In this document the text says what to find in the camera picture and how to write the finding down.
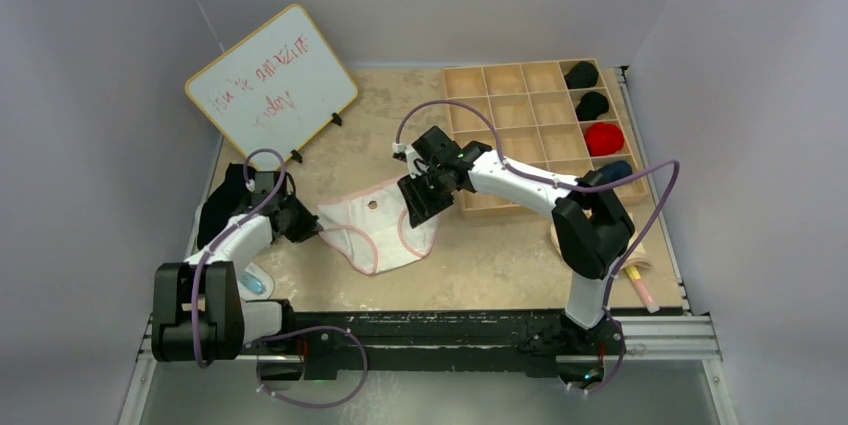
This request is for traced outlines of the white underwear pink trim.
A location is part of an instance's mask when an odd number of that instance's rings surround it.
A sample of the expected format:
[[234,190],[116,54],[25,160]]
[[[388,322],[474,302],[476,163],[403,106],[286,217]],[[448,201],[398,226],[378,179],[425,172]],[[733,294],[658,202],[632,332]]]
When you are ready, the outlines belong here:
[[440,219],[412,227],[396,178],[318,205],[322,240],[353,268],[373,276],[425,258]]

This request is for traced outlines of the white whiteboard yellow frame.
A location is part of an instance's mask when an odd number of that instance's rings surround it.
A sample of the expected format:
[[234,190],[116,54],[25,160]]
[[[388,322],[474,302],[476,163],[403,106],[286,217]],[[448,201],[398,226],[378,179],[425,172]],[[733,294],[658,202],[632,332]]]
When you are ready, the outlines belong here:
[[350,73],[299,4],[269,19],[189,78],[187,97],[250,160],[276,169],[359,94]]

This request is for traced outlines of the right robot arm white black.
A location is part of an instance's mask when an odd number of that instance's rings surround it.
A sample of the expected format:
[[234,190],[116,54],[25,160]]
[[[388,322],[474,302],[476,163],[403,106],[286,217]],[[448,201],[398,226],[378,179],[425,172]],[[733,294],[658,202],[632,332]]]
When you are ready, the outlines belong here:
[[394,143],[392,150],[409,170],[397,185],[413,228],[451,207],[460,191],[493,195],[550,220],[561,256],[572,271],[563,342],[584,352],[599,341],[610,269],[635,232],[602,174],[547,173],[511,161],[486,143],[459,146],[437,126],[410,145]]

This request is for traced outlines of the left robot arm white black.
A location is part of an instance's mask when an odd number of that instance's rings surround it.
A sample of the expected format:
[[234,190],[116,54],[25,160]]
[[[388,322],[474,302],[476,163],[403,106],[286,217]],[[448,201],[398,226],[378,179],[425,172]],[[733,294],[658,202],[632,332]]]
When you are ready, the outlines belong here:
[[160,362],[206,367],[258,340],[272,353],[297,344],[287,299],[243,297],[254,257],[280,238],[300,243],[321,227],[296,195],[292,175],[231,166],[200,208],[196,252],[154,276],[151,350]]

